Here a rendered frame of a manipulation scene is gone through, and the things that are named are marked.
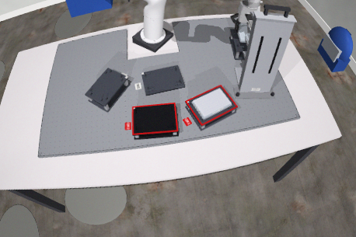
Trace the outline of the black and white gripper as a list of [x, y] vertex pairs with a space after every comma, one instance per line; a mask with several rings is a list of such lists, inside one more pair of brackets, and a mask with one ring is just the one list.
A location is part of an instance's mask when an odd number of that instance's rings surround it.
[[[250, 14], [250, 12], [253, 12], [253, 11], [260, 12], [260, 6], [257, 8], [250, 8], [250, 7], [245, 6], [243, 4], [243, 2], [240, 2], [238, 12], [235, 15], [230, 16], [231, 20], [235, 23], [236, 32], [239, 32], [239, 24], [240, 23], [248, 23], [245, 14]], [[235, 20], [236, 17], [238, 18], [237, 20]]]

